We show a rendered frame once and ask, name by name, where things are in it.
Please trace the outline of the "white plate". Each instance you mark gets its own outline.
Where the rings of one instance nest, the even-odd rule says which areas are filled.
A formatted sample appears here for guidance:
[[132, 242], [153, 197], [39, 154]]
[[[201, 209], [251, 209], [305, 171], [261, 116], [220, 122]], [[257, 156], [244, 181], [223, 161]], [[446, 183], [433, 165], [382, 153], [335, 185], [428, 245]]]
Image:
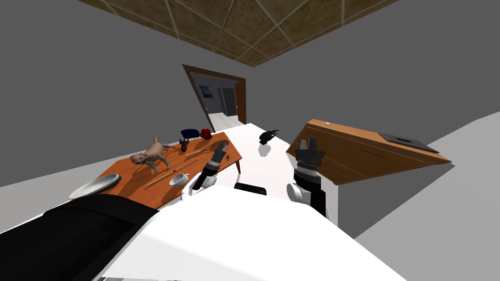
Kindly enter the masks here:
[[80, 197], [100, 193], [116, 186], [121, 179], [122, 177], [116, 173], [101, 176], [76, 189], [68, 196], [68, 199], [74, 200]]

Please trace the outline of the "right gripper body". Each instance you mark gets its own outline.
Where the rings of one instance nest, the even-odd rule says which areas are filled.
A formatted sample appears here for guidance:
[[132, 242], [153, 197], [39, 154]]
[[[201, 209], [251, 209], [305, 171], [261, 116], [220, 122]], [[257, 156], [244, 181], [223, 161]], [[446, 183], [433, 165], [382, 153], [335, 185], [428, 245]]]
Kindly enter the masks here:
[[322, 165], [325, 154], [321, 150], [297, 149], [295, 150], [295, 159], [298, 166], [317, 168]]

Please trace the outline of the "brown wooden cabinet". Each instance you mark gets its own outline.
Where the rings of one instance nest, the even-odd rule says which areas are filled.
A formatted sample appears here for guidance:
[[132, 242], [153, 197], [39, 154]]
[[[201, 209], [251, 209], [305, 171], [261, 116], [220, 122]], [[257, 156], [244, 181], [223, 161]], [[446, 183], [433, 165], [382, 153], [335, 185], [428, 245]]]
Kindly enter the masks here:
[[388, 142], [377, 132], [316, 119], [304, 126], [287, 153], [295, 156], [301, 140], [309, 138], [316, 138], [317, 149], [326, 153], [318, 173], [335, 185], [450, 163], [439, 153]]

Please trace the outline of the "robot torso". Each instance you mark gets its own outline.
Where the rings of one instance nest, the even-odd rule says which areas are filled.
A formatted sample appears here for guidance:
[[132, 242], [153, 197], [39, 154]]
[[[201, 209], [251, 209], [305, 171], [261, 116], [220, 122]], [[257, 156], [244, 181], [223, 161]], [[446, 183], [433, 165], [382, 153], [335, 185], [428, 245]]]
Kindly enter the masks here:
[[162, 208], [103, 277], [406, 281], [312, 207], [215, 185]]

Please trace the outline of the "black flat panel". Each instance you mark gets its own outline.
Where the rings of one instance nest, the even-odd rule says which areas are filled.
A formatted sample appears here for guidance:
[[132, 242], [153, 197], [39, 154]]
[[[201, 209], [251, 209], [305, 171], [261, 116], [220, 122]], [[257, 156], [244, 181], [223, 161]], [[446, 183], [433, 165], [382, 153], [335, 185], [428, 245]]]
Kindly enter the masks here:
[[394, 136], [394, 135], [389, 135], [389, 134], [384, 134], [384, 133], [379, 133], [379, 135], [381, 137], [383, 137], [386, 141], [388, 142], [392, 142], [392, 143], [396, 143], [396, 144], [400, 144], [400, 145], [404, 145], [404, 146], [408, 146], [408, 147], [412, 147], [412, 148], [416, 148], [416, 149], [420, 149], [420, 150], [425, 150], [427, 152], [431, 152], [431, 153], [436, 153], [438, 154], [439, 151], [417, 141], [417, 140], [412, 140], [412, 139], [408, 139], [408, 138], [403, 138], [403, 137], [398, 137], [398, 136]]

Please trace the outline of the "dark grey door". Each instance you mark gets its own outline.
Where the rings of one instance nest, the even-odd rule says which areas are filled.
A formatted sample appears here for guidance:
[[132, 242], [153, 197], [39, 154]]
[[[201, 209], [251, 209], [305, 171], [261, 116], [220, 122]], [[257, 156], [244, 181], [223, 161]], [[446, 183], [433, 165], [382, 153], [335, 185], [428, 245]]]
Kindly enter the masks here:
[[231, 117], [237, 115], [237, 104], [234, 89], [218, 87], [218, 97], [222, 105], [224, 115]]

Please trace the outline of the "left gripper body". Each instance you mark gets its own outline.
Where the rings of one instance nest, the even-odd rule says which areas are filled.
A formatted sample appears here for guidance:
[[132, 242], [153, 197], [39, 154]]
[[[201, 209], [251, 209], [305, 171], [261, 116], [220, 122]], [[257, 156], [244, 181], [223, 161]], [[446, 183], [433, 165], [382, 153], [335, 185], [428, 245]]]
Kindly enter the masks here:
[[211, 162], [220, 164], [229, 148], [229, 141], [217, 141], [211, 145], [211, 148], [214, 151]]

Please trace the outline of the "brown door leaf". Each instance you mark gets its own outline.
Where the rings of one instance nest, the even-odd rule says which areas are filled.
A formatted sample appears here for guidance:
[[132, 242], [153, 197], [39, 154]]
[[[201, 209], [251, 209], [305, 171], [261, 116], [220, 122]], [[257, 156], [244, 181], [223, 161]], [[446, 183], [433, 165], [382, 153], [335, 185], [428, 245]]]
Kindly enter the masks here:
[[246, 85], [245, 82], [240, 81], [234, 85], [235, 97], [236, 97], [236, 107], [238, 121], [242, 124], [247, 123], [246, 119]]

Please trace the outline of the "long wooden stick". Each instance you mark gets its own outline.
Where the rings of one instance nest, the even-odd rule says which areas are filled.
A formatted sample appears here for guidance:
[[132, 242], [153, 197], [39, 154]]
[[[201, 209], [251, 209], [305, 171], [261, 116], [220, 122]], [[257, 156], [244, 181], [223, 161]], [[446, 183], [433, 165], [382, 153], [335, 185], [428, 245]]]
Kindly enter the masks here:
[[192, 161], [190, 161], [190, 162], [188, 162], [188, 163], [184, 164], [183, 166], [181, 166], [181, 167], [179, 167], [179, 168], [177, 168], [177, 169], [174, 169], [174, 170], [172, 170], [172, 171], [168, 172], [166, 175], [161, 176], [160, 178], [158, 178], [158, 179], [156, 179], [156, 180], [154, 180], [154, 181], [152, 181], [152, 182], [148, 183], [146, 186], [147, 186], [147, 187], [150, 187], [150, 186], [152, 186], [152, 185], [154, 185], [154, 184], [156, 184], [156, 183], [158, 183], [158, 182], [160, 182], [160, 181], [162, 181], [162, 180], [164, 180], [164, 179], [166, 179], [166, 178], [170, 177], [171, 175], [175, 174], [176, 172], [179, 172], [179, 171], [180, 171], [180, 170], [182, 170], [183, 168], [187, 167], [188, 165], [190, 165], [190, 164], [192, 164], [192, 163], [194, 163], [194, 162], [196, 162], [196, 161], [198, 161], [198, 158], [196, 158], [196, 159], [194, 159], [194, 160], [192, 160]]

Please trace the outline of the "tan toy dog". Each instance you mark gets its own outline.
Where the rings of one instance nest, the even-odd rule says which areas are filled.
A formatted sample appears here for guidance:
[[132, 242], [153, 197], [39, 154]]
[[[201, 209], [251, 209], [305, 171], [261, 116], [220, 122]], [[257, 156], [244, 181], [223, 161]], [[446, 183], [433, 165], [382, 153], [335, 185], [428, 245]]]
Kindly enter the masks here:
[[135, 165], [147, 165], [149, 166], [155, 174], [159, 173], [159, 170], [155, 164], [157, 160], [163, 162], [167, 169], [171, 167], [167, 158], [163, 155], [164, 150], [168, 150], [169, 148], [173, 148], [173, 146], [169, 144], [163, 144], [158, 142], [159, 137], [155, 137], [153, 144], [146, 149], [143, 153], [137, 153], [130, 156], [130, 160]]

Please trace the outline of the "black horned object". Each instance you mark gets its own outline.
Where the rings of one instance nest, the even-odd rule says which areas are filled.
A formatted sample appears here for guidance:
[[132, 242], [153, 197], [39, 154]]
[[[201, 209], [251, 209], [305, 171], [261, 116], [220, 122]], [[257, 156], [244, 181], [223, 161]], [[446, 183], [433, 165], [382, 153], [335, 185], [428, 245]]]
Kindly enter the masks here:
[[278, 134], [278, 132], [279, 132], [279, 130], [274, 130], [274, 131], [266, 131], [266, 132], [262, 133], [259, 136], [260, 144], [266, 145], [270, 140], [272, 140]]

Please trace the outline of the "orange wooden table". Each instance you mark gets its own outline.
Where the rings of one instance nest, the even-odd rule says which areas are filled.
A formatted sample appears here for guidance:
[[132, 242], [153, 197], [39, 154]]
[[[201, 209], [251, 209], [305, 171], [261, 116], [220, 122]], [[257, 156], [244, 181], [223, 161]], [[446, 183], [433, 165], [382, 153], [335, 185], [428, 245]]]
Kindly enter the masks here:
[[[165, 150], [163, 153], [171, 165], [169, 169], [167, 169], [167, 166], [163, 162], [155, 162], [159, 170], [158, 174], [155, 174], [147, 165], [134, 165], [129, 157], [119, 160], [107, 168], [103, 172], [103, 175], [117, 173], [122, 179], [116, 186], [106, 190], [105, 193], [122, 196], [154, 209], [159, 209], [179, 197], [183, 190], [182, 187], [171, 186], [169, 184], [170, 180], [180, 173], [189, 174], [189, 179], [193, 179], [194, 176], [202, 172], [206, 163], [211, 159], [213, 152], [206, 151], [191, 158], [186, 158], [186, 155], [203, 150], [216, 141], [228, 139], [228, 135], [224, 132], [214, 134], [210, 140], [193, 139], [189, 141], [187, 151], [184, 153], [180, 150], [181, 145], [176, 144], [173, 148]], [[150, 187], [146, 186], [148, 183], [196, 158], [198, 158], [198, 161], [188, 165], [179, 172]]]

